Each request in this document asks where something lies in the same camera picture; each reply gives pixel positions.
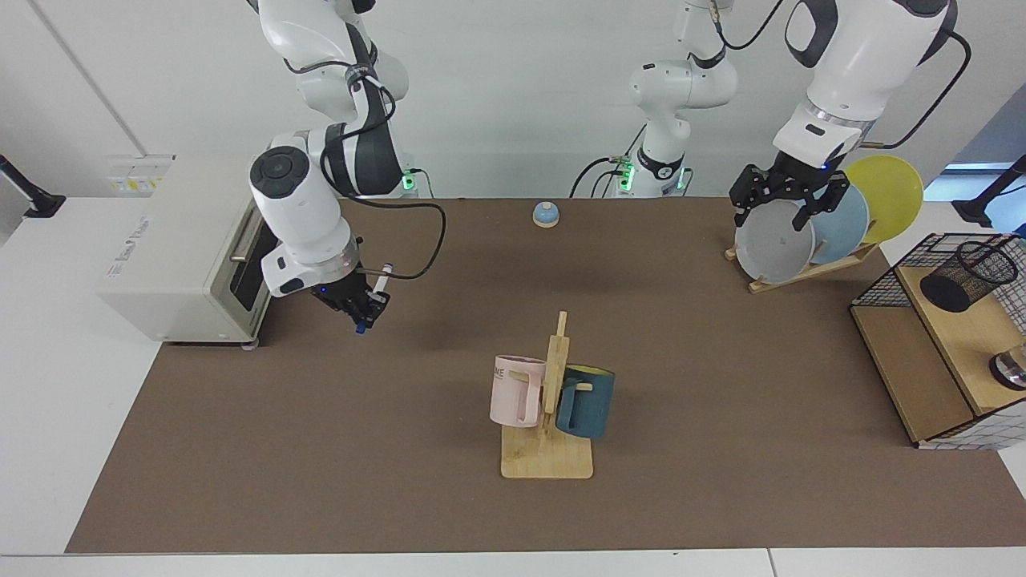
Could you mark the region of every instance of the black mesh pencil holder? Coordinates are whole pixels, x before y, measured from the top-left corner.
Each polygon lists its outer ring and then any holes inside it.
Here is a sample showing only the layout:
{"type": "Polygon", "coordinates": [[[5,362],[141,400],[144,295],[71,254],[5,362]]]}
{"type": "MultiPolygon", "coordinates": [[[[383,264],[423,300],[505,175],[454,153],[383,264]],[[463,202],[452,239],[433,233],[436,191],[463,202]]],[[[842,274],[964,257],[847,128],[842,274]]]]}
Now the black mesh pencil holder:
{"type": "Polygon", "coordinates": [[[954,255],[922,279],[926,299],[949,312],[965,312],[998,286],[1015,282],[1019,268],[1000,251],[982,242],[958,245],[954,255]]]}

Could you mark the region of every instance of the white robotic arm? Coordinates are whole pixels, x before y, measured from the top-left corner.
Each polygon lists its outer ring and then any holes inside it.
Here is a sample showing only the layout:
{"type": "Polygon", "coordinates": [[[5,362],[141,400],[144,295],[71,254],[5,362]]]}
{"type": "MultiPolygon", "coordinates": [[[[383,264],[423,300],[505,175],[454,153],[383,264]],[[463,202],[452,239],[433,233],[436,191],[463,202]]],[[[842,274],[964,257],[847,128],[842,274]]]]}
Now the white robotic arm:
{"type": "MultiPolygon", "coordinates": [[[[734,0],[725,0],[720,10],[728,14],[733,5],[734,0]]],[[[706,0],[680,0],[674,33],[687,60],[646,64],[631,77],[634,104],[644,112],[647,124],[631,159],[630,188],[621,188],[617,196],[653,198],[678,190],[692,133],[683,111],[723,106],[738,91],[738,72],[726,57],[709,10],[706,0]]]]}
{"type": "Polygon", "coordinates": [[[256,206],[281,240],[263,260],[264,278],[275,297],[310,290],[349,314],[358,332],[372,328],[389,296],[368,285],[338,198],[388,194],[406,177],[389,119],[408,80],[398,61],[380,52],[366,34],[359,14],[373,5],[373,0],[253,5],[268,42],[299,76],[307,104],[337,122],[279,136],[252,164],[256,206]],[[379,66],[389,71],[388,80],[379,79],[379,66]]]}
{"type": "Polygon", "coordinates": [[[786,40],[815,78],[774,140],[780,150],[774,165],[762,170],[749,164],[732,188],[737,226],[752,208],[778,198],[804,201],[795,230],[836,209],[850,186],[838,170],[845,155],[863,144],[919,64],[948,37],[964,43],[954,32],[956,20],[956,0],[800,0],[786,40]]]}

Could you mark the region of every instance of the cable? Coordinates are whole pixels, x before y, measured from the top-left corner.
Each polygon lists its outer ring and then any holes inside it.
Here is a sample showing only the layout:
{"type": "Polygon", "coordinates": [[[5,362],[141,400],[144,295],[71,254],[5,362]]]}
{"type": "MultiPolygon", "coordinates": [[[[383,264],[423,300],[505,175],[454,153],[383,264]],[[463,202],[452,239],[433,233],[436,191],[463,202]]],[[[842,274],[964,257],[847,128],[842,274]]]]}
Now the cable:
{"type": "Polygon", "coordinates": [[[595,166],[598,166],[602,162],[608,162],[608,163],[613,164],[613,163],[617,162],[617,159],[613,158],[613,157],[606,156],[606,157],[602,157],[602,158],[598,158],[596,160],[593,160],[591,162],[591,164],[588,164],[587,166],[585,166],[585,169],[581,170],[581,174],[578,175],[577,180],[574,181],[574,188],[570,189],[570,198],[574,198],[574,195],[577,194],[577,187],[581,185],[581,181],[584,180],[585,176],[587,176],[588,172],[591,171],[592,168],[594,168],[595,166]]]}
{"type": "MultiPolygon", "coordinates": [[[[328,63],[322,63],[322,64],[324,64],[325,66],[331,66],[328,63]]],[[[362,204],[364,206],[369,206],[371,208],[383,208],[383,209],[388,209],[388,210],[404,210],[404,209],[408,209],[408,208],[432,208],[432,209],[438,210],[438,215],[441,217],[441,230],[438,233],[438,243],[435,244],[435,249],[431,254],[431,258],[428,260],[428,264],[426,264],[424,266],[424,268],[421,269],[420,272],[418,272],[417,274],[412,274],[412,275],[404,275],[404,274],[396,274],[395,272],[385,272],[385,271],[371,270],[371,269],[359,269],[361,272],[364,272],[364,273],[377,274],[379,276],[387,276],[389,278],[394,278],[395,280],[417,280],[418,278],[421,278],[422,276],[424,276],[425,274],[427,274],[429,270],[431,270],[431,267],[434,266],[435,261],[438,260],[438,255],[442,251],[442,245],[445,243],[445,231],[448,228],[448,222],[447,222],[447,219],[446,219],[446,216],[445,216],[445,209],[442,208],[441,206],[439,206],[438,204],[435,204],[434,202],[411,202],[409,204],[382,204],[380,202],[372,202],[370,200],[364,200],[364,199],[359,198],[359,197],[357,197],[355,195],[347,194],[347,193],[339,190],[339,186],[334,182],[334,179],[332,179],[331,175],[329,175],[328,171],[327,171],[327,163],[326,163],[327,162],[327,156],[325,155],[325,152],[327,152],[327,149],[329,148],[330,144],[340,144],[340,143],[345,142],[348,139],[351,139],[351,138],[354,138],[354,137],[358,137],[360,134],[363,134],[363,133],[369,132],[371,130],[378,129],[378,128],[384,126],[385,124],[387,124],[388,121],[391,120],[392,117],[395,115],[397,104],[395,102],[395,97],[392,95],[392,92],[389,91],[389,89],[386,88],[384,85],[382,85],[380,82],[374,81],[372,78],[368,77],[368,78],[366,78],[366,80],[369,81],[369,82],[371,82],[371,83],[373,83],[376,86],[378,86],[378,88],[382,91],[382,93],[384,93],[386,97],[388,97],[388,100],[392,104],[391,110],[388,112],[388,114],[385,115],[384,118],[382,118],[381,120],[374,122],[373,124],[370,124],[368,126],[364,126],[362,128],[353,130],[351,132],[345,132],[342,136],[340,136],[338,139],[336,139],[332,143],[325,143],[324,150],[321,151],[321,155],[320,155],[320,169],[321,169],[321,174],[324,176],[324,180],[327,181],[327,184],[329,184],[332,189],[334,189],[339,194],[341,194],[346,199],[352,200],[353,202],[356,202],[357,204],[362,204]]],[[[431,177],[428,175],[428,172],[426,170],[424,170],[423,168],[415,168],[415,169],[410,170],[410,172],[413,172],[415,170],[416,171],[420,171],[420,172],[424,172],[424,176],[428,178],[428,189],[431,190],[431,177]]]]}
{"type": "Polygon", "coordinates": [[[381,84],[376,84],[376,85],[378,86],[378,89],[382,91],[383,94],[388,97],[389,102],[392,104],[391,108],[388,111],[388,114],[385,115],[385,118],[382,118],[381,120],[374,122],[369,126],[363,126],[362,128],[358,128],[356,130],[353,130],[352,132],[346,132],[342,134],[341,137],[339,137],[338,142],[341,143],[347,139],[351,139],[353,137],[359,137],[360,134],[369,132],[370,130],[377,130],[378,128],[381,128],[385,124],[388,124],[388,121],[392,120],[392,117],[395,116],[395,111],[396,108],[398,108],[398,104],[395,102],[395,97],[392,95],[392,91],[386,88],[384,85],[381,84]]]}
{"type": "Polygon", "coordinates": [[[777,10],[780,10],[780,7],[783,4],[784,0],[778,0],[777,5],[774,6],[773,10],[770,11],[770,15],[766,16],[766,20],[762,22],[762,26],[760,26],[759,29],[755,32],[755,36],[752,36],[752,38],[748,42],[745,42],[740,46],[735,46],[734,44],[731,44],[731,42],[727,41],[726,37],[723,36],[723,24],[719,20],[719,4],[716,2],[716,0],[709,0],[709,13],[712,14],[713,26],[716,27],[716,34],[719,34],[719,39],[723,41],[723,45],[732,50],[744,50],[745,48],[754,44],[755,41],[759,39],[759,36],[762,36],[762,33],[765,32],[765,29],[767,26],[770,26],[770,23],[773,21],[773,17],[777,15],[777,10]]]}
{"type": "Polygon", "coordinates": [[[1023,190],[1023,189],[1026,189],[1026,185],[1014,188],[1012,190],[1007,190],[1007,191],[1002,192],[1001,194],[998,194],[997,196],[1008,196],[1008,195],[1012,194],[1013,192],[1019,192],[1020,190],[1023,190]]]}
{"type": "MultiPolygon", "coordinates": [[[[630,146],[627,147],[627,152],[624,153],[624,156],[627,156],[628,158],[631,156],[631,152],[634,151],[634,146],[638,144],[639,140],[641,140],[641,134],[644,133],[644,130],[647,127],[648,127],[647,123],[641,125],[641,128],[638,129],[638,133],[634,134],[634,140],[631,141],[630,146]]],[[[616,176],[615,174],[610,175],[609,180],[605,181],[605,189],[602,190],[602,198],[605,198],[605,196],[609,194],[609,185],[613,184],[613,178],[615,176],[616,176]]]]}
{"type": "Polygon", "coordinates": [[[351,65],[351,64],[349,64],[347,62],[342,62],[342,61],[326,61],[326,62],[317,63],[317,64],[310,65],[310,66],[303,67],[303,68],[293,68],[292,67],[292,63],[290,63],[287,60],[285,60],[285,67],[288,69],[288,72],[291,72],[292,74],[306,74],[308,72],[313,72],[315,70],[320,70],[322,68],[327,68],[329,66],[343,66],[343,67],[346,67],[346,68],[351,68],[353,65],[351,65]]]}
{"type": "Polygon", "coordinates": [[[944,102],[944,99],[947,98],[948,92],[950,92],[951,89],[955,87],[955,84],[958,83],[958,80],[961,79],[962,74],[965,73],[965,69],[969,68],[970,63],[973,61],[973,47],[970,45],[969,40],[965,40],[965,38],[963,38],[962,35],[958,34],[953,30],[942,28],[941,32],[946,34],[948,38],[951,38],[956,42],[958,42],[959,44],[961,44],[962,49],[965,50],[965,60],[962,61],[962,65],[958,69],[958,72],[956,72],[954,77],[951,78],[951,81],[948,82],[948,85],[944,88],[944,91],[941,92],[941,95],[938,97],[936,101],[934,101],[934,105],[930,107],[930,110],[928,110],[926,113],[922,115],[922,118],[920,118],[919,121],[916,122],[915,126],[912,126],[912,129],[909,130],[908,133],[906,133],[900,141],[891,145],[885,145],[881,143],[863,143],[862,148],[868,148],[873,150],[894,150],[900,147],[901,145],[907,143],[912,137],[915,136],[917,131],[919,131],[919,128],[921,128],[922,125],[926,123],[926,120],[929,120],[930,116],[934,114],[934,111],[937,110],[937,107],[941,106],[941,103],[944,102]]]}
{"type": "Polygon", "coordinates": [[[428,264],[424,265],[421,272],[411,275],[396,274],[394,272],[385,272],[383,270],[372,270],[361,268],[360,272],[377,274],[378,276],[387,276],[389,278],[394,278],[396,280],[417,280],[431,270],[434,266],[435,261],[438,260],[438,254],[442,252],[442,245],[445,243],[445,231],[448,229],[447,219],[445,217],[445,209],[435,204],[434,202],[410,202],[409,204],[382,204],[381,202],[372,202],[370,200],[364,200],[357,196],[344,195],[349,200],[356,202],[357,204],[362,204],[364,206],[369,206],[371,208],[384,208],[387,210],[404,210],[407,208],[433,208],[438,210],[438,215],[441,217],[441,229],[438,232],[438,243],[435,244],[435,251],[431,254],[431,258],[428,260],[428,264]]]}
{"type": "Polygon", "coordinates": [[[428,179],[428,194],[431,195],[431,198],[435,197],[435,189],[432,188],[432,186],[431,186],[431,175],[429,175],[427,170],[425,170],[424,168],[410,168],[409,169],[409,174],[410,175],[424,175],[424,178],[428,179]]]}
{"type": "MultiPolygon", "coordinates": [[[[601,175],[599,175],[598,178],[595,179],[594,186],[591,187],[591,198],[595,198],[595,193],[598,192],[598,185],[600,185],[602,183],[602,178],[609,177],[609,182],[611,183],[613,182],[613,177],[618,177],[618,176],[619,177],[624,176],[624,171],[623,170],[606,170],[605,172],[602,172],[601,175]]],[[[605,198],[605,192],[602,193],[602,198],[605,198]]]]}

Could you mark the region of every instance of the yellow plate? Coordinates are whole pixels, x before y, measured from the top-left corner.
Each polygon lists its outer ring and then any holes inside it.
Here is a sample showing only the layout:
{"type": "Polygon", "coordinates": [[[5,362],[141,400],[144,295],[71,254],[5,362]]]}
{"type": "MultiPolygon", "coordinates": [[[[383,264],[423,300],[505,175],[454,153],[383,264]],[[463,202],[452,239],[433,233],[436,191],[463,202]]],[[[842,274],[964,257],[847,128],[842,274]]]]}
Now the yellow plate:
{"type": "Polygon", "coordinates": [[[908,162],[885,154],[863,158],[844,172],[862,191],[874,222],[864,242],[891,240],[912,226],[922,207],[922,179],[908,162]]]}

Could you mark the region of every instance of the light blue plate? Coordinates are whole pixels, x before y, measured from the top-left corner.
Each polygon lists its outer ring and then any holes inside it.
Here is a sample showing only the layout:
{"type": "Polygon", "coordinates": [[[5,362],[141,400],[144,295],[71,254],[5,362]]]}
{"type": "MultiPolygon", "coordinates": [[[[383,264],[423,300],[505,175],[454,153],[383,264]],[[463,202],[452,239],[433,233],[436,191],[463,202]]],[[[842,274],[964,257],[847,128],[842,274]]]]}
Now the light blue plate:
{"type": "Polygon", "coordinates": [[[813,217],[813,228],[816,230],[816,246],[826,242],[813,257],[814,265],[827,265],[847,257],[862,244],[869,230],[866,197],[852,185],[836,210],[813,217]]]}

